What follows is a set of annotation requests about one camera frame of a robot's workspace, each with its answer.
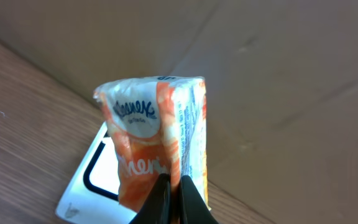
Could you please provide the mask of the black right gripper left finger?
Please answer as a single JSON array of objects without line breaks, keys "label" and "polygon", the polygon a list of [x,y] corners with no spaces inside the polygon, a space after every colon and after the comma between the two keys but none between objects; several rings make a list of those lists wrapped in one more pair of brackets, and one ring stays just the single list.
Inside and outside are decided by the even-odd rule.
[{"label": "black right gripper left finger", "polygon": [[130,224],[170,224],[171,186],[170,176],[160,174],[142,208]]}]

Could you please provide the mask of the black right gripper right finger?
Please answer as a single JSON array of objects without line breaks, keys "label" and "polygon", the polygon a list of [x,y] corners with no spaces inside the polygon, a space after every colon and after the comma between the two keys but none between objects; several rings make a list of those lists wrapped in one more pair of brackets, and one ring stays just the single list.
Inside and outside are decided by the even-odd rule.
[{"label": "black right gripper right finger", "polygon": [[188,175],[180,180],[179,213],[180,224],[218,224]]}]

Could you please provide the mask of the orange Kleenex tissue pack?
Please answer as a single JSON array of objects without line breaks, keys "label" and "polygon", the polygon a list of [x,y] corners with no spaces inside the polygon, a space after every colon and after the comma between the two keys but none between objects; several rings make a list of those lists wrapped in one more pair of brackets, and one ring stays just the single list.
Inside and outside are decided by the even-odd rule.
[{"label": "orange Kleenex tissue pack", "polygon": [[208,202],[206,86],[203,77],[144,77],[100,85],[93,98],[118,161],[119,203],[138,212],[160,174],[177,193],[191,177]]}]

